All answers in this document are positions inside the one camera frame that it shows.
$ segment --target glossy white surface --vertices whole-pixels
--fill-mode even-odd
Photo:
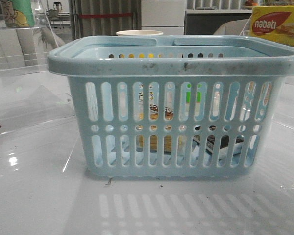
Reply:
[[[65,78],[0,77],[0,235],[294,235],[294,78],[252,174],[90,175]]]

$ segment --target green object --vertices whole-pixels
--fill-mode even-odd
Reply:
[[[5,24],[9,28],[34,27],[31,0],[1,0]]]
[[[201,99],[201,93],[197,92],[197,103],[200,103],[200,99]],[[186,103],[190,103],[191,102],[191,92],[186,92]]]

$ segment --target yellow box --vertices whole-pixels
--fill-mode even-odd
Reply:
[[[255,6],[250,36],[294,47],[294,6]]]

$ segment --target bottle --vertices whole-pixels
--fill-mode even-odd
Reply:
[[[8,28],[34,27],[30,0],[1,0],[1,6]]]

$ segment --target nabati logo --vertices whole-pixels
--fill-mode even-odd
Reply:
[[[270,29],[276,29],[276,21],[255,21],[255,28],[270,28]]]

